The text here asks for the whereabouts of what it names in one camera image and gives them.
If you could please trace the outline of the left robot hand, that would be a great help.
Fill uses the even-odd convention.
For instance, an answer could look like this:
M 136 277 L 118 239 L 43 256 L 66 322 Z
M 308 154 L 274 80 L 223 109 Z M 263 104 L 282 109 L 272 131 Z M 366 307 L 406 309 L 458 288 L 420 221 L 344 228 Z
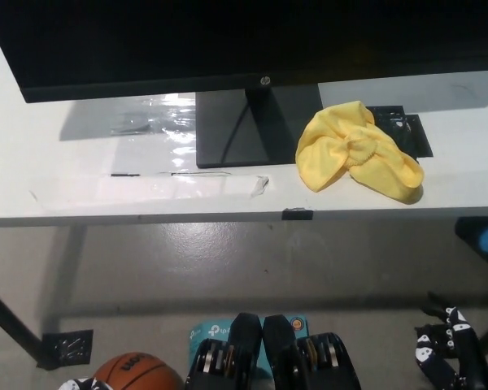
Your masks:
M 59 390 L 112 390 L 112 387 L 95 377 L 70 379 L 64 382 Z

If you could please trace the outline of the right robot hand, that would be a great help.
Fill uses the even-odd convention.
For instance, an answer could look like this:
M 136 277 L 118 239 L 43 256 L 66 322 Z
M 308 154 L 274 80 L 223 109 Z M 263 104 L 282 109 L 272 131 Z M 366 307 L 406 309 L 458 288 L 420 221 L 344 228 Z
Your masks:
M 473 330 L 458 308 L 434 292 L 421 310 L 440 323 L 416 327 L 416 364 L 436 389 L 467 389 L 467 380 L 447 359 L 459 358 L 457 347 L 468 340 Z

